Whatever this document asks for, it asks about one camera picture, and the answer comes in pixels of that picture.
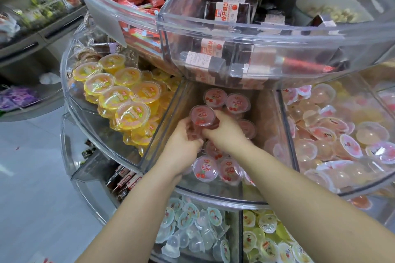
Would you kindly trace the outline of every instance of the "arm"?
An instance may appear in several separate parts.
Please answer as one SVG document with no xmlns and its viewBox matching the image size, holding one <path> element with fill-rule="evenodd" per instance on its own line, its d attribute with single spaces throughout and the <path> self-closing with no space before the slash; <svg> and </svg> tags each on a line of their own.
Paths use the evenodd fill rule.
<svg viewBox="0 0 395 263">
<path fill-rule="evenodd" d="M 254 146 L 232 118 L 220 111 L 216 115 L 219 128 L 204 130 L 204 136 L 240 163 L 315 262 L 393 262 L 393 233 Z"/>
<path fill-rule="evenodd" d="M 178 123 L 154 167 L 76 263 L 148 262 L 170 195 L 203 144 L 202 140 L 188 141 L 188 123 L 188 118 Z"/>
</svg>

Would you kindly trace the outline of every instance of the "person's left hand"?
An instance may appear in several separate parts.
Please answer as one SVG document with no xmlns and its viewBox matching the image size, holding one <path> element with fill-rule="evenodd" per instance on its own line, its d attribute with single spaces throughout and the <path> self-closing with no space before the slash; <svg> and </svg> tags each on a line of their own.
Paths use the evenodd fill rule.
<svg viewBox="0 0 395 263">
<path fill-rule="evenodd" d="M 190 117 L 178 122 L 156 163 L 165 167 L 166 171 L 171 172 L 174 177 L 182 175 L 193 164 L 200 148 L 203 146 L 202 139 L 188 141 L 186 132 L 190 125 Z"/>
</svg>

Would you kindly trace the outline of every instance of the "purple wrapped candy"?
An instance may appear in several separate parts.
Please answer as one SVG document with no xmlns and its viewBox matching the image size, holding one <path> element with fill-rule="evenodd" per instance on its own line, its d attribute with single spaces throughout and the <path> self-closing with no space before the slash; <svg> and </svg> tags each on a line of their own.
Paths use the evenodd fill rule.
<svg viewBox="0 0 395 263">
<path fill-rule="evenodd" d="M 12 111 L 36 103 L 37 92 L 28 87 L 10 87 L 0 92 L 0 111 Z"/>
</svg>

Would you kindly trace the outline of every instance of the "person's right hand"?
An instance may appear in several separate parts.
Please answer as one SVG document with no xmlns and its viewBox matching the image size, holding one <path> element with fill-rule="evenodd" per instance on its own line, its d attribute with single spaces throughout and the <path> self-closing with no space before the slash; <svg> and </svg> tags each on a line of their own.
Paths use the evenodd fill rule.
<svg viewBox="0 0 395 263">
<path fill-rule="evenodd" d="M 203 136 L 227 154 L 234 154 L 241 147 L 251 143 L 244 135 L 235 119 L 220 110 L 215 110 L 215 115 L 220 120 L 220 125 L 215 130 L 203 129 Z"/>
</svg>

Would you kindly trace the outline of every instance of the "white tile floor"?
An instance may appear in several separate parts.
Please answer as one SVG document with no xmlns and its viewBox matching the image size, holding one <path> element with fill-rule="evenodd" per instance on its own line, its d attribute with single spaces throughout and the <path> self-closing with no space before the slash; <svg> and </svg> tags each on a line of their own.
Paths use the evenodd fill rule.
<svg viewBox="0 0 395 263">
<path fill-rule="evenodd" d="M 63 114 L 0 123 L 0 262 L 74 262 L 101 230 L 64 171 Z"/>
</svg>

